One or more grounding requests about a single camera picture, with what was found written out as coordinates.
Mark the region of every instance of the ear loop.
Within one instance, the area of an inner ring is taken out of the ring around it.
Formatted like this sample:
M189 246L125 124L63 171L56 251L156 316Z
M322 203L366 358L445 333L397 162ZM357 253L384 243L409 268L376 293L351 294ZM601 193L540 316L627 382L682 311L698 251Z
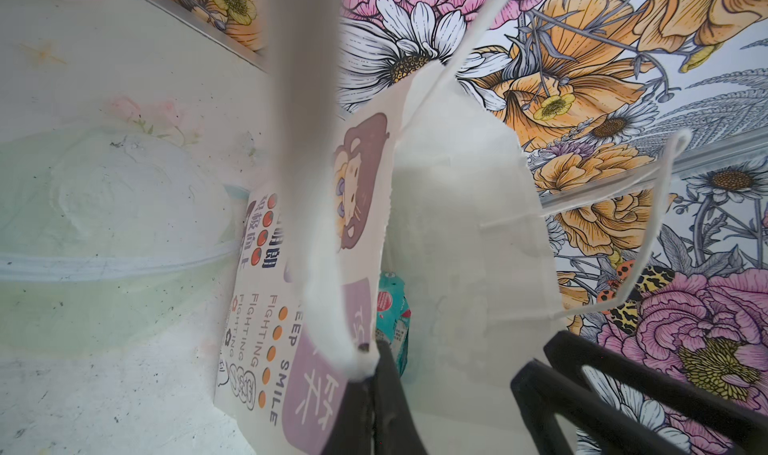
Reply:
M467 57L469 57L469 54L475 49L483 34L491 27L496 15L502 8L504 8L504 5L506 5L508 1L509 0L485 0L477 17L472 21L472 26L469 31L464 34L464 37L458 44L458 47L456 47L456 51L454 51L451 59L440 72L440 75L432 84L432 87L429 88L427 94L422 98L421 102L418 103L416 110L413 111L413 116L403 124L403 132L411 126L411 123L416 119L418 113L424 108L424 105L435 93L445 89L446 85L450 82L456 81L456 73L462 68Z
M667 196L669 194L669 186L672 180L672 166L674 164L674 160L677 158L677 155L682 153L685 150L686 146L688 146L688 144L690 143L690 137L691 137L691 133L688 128L684 128L672 134L667 139L667 144L664 146L664 154L662 155L661 160L657 162L659 164L658 168L648 172L647 174L644 174L641 177L641 178L645 178L650 173L658 172L658 176L654 182L654 187L653 187L653 190L654 190L653 207L650 211L650 218L645 228L645 236L643 239L643 244L640 247L640 250L638 252L638 257L635 260L633 267L630 268L628 276L625 279L626 281L621 285L621 288L619 289L619 292L616 294L615 298L609 301L600 302L599 304L596 303L594 305L584 305L582 307L571 308L570 310L562 310L554 313L547 313L543 311L538 311L533 313L532 312L520 313L516 311L516 312L506 313L501 315L492 315L491 322L500 323L505 321L544 320L544 319L553 320L553 319L563 318L563 317L572 317L574 315L583 315L583 314L593 313L596 311L610 310L611 308L618 307L619 305L622 305L624 302L626 302L627 299L629 298L630 293L632 292L632 288L634 287L634 281L637 280L638 278L637 271L639 270L640 272L642 272L642 270L645 268L645 265L648 263L648 259L650 258L650 249L653 246L654 240L656 240L656 238L658 237L658 234L661 230L661 221L667 213L667 206L668 206ZM612 198L620 193L623 193L627 188L637 183L637 181L638 181L637 178L633 178L631 181L623 181L619 185L610 185L606 189L598 191L597 196L590 193L589 198L583 198L581 200L572 201L571 202L571 204L573 205L572 208L579 208L589 204L597 203L602 200ZM558 211L562 211L566 209L568 208L559 208ZM500 220L499 222L493 222L492 224L488 224L488 225L495 226L496 224L507 224L507 223L509 223L508 220Z
M672 165L677 154L683 152L690 143L690 137L690 130L687 128L682 129L670 136L667 144L664 146L664 155L661 157L659 174L654 183L654 205L650 211L650 220L648 220L648 224L645 227L643 244L640 246L638 257L635 259L632 268L630 268L627 278L624 279L624 283L621 284L616 297L609 301L595 303L594 305L584 305L571 308L571 310L563 310L555 314L554 318L572 317L574 315L594 313L595 311L610 310L627 301L634 288L634 282L638 279L638 272L642 273L645 265L648 263L650 248L659 236L661 220L667 214L667 209L669 208L667 197L669 196L670 182L672 181Z

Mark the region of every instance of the red dot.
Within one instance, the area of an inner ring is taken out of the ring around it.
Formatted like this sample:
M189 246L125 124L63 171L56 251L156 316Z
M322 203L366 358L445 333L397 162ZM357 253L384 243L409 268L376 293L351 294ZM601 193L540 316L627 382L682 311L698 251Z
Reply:
M256 239L256 245L264 245L266 243L266 238L269 236L269 232L266 230L262 230L261 233L259 233L259 238Z
M254 253L250 256L250 264L256 266L261 260L261 249L255 249Z

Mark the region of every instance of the orange dots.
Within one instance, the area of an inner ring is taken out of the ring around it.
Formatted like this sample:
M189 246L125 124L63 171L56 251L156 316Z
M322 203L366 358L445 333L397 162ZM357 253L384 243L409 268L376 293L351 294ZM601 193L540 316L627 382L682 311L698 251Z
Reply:
M609 301L616 297L616 293L612 290L603 290L598 294L598 303L601 301Z
M267 230L262 230L261 233L259 233L259 238L256 239L256 245L259 245L259 246L264 245L269 235L270 233Z
M256 266L261 260L261 249L255 249L254 253L250 256L250 264Z
M624 263L616 267L616 273L619 276L619 280L624 281L629 276L629 270L634 267L634 260L627 260Z

